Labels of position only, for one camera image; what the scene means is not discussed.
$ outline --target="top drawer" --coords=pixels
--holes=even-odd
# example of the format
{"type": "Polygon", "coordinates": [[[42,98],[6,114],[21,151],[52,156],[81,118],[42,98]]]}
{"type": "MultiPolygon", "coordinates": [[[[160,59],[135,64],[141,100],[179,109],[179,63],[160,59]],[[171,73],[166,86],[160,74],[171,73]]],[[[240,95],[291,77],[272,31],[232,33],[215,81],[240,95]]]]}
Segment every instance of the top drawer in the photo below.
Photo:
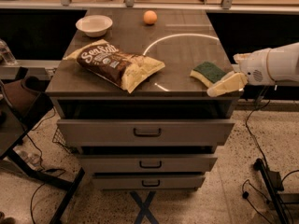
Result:
{"type": "Polygon", "coordinates": [[[225,143],[234,122],[230,119],[60,119],[57,125],[66,143],[75,147],[217,146],[225,143]]]}

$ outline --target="drawer handle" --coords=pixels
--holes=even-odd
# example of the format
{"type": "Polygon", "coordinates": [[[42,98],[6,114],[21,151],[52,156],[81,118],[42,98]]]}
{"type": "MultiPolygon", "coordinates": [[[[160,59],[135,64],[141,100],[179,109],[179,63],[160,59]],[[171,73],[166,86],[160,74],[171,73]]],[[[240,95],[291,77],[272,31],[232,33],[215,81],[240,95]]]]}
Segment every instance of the drawer handle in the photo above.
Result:
{"type": "Polygon", "coordinates": [[[137,128],[134,128],[133,133],[136,137],[159,137],[161,135],[161,128],[157,130],[157,133],[142,133],[137,128]]]}
{"type": "Polygon", "coordinates": [[[146,181],[142,180],[142,186],[145,188],[154,188],[154,187],[159,187],[160,186],[160,180],[157,180],[156,184],[147,184],[146,181]]]}
{"type": "Polygon", "coordinates": [[[159,161],[159,164],[156,165],[156,166],[149,166],[149,165],[145,166],[145,165],[142,164],[142,161],[139,161],[139,166],[140,166],[140,168],[161,168],[162,167],[162,162],[159,161]]]}

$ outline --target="middle drawer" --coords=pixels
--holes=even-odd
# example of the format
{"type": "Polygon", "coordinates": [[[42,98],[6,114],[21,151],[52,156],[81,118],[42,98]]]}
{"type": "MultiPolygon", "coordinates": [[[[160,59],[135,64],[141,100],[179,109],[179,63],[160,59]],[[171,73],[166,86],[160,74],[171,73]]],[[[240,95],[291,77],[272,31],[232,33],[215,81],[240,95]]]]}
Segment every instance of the middle drawer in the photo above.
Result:
{"type": "Polygon", "coordinates": [[[86,173],[157,173],[211,171],[215,154],[186,155],[78,155],[86,173]]]}

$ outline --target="speckled floor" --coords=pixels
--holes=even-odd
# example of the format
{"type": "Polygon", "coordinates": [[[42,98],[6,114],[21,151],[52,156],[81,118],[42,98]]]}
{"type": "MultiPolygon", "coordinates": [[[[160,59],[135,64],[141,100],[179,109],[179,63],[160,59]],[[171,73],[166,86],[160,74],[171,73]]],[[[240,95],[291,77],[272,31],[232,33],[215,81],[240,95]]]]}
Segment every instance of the speckled floor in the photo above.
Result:
{"type": "MultiPolygon", "coordinates": [[[[91,177],[85,175],[61,221],[74,224],[280,223],[271,204],[267,204],[263,195],[258,192],[261,191],[268,197],[261,174],[252,168],[256,159],[263,157],[246,127],[246,119],[253,108],[251,101],[239,102],[232,116],[235,121],[233,131],[225,146],[218,147],[219,158],[212,171],[206,173],[206,181],[199,190],[101,191],[95,188],[91,177]],[[242,198],[242,185],[247,179],[258,190],[246,183],[244,188],[249,193],[249,201],[267,220],[242,198]],[[142,200],[148,213],[139,214],[140,207],[133,198],[134,195],[142,200]]],[[[299,103],[272,101],[263,110],[253,112],[248,121],[270,169],[279,171],[282,177],[299,168],[298,111],[299,103]]],[[[52,114],[53,111],[50,111],[46,117],[52,114]]],[[[57,118],[56,115],[46,119],[29,135],[42,150],[43,166],[65,169],[66,173],[61,177],[72,179],[80,165],[72,154],[52,142],[57,118]]],[[[24,139],[22,146],[15,149],[39,153],[28,138],[24,139]]],[[[23,175],[0,170],[0,211],[6,218],[0,223],[33,223],[30,203],[41,184],[23,175]]],[[[284,188],[285,192],[299,192],[299,174],[288,176],[284,181],[284,188]]],[[[63,190],[42,186],[32,204],[35,222],[49,223],[63,197],[63,190]]],[[[288,206],[288,210],[292,215],[290,223],[299,223],[299,206],[288,206]]]]}

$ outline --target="bottom drawer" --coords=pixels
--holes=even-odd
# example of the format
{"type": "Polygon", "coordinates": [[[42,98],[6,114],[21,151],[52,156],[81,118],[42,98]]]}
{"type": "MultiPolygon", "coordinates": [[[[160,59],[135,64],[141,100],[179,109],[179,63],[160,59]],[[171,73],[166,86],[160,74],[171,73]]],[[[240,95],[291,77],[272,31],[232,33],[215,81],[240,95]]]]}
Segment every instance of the bottom drawer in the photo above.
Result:
{"type": "Polygon", "coordinates": [[[94,175],[98,189],[195,189],[200,188],[205,175],[94,175]]]}

